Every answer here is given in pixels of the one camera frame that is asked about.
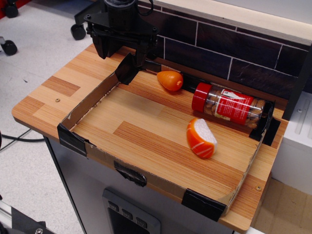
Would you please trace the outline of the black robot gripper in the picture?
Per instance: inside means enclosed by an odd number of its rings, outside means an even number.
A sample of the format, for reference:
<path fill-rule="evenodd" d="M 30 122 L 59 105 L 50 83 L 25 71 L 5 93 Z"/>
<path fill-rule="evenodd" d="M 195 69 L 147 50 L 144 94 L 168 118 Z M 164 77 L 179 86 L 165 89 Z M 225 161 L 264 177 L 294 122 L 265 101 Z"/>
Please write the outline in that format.
<path fill-rule="evenodd" d="M 152 14 L 154 2 L 150 9 L 141 12 L 137 0 L 102 0 L 101 12 L 87 14 L 87 34 L 102 59 L 111 57 L 121 47 L 121 42 L 137 44 L 136 66 L 141 67 L 149 52 L 149 46 L 157 43 L 158 28 L 143 20 Z"/>

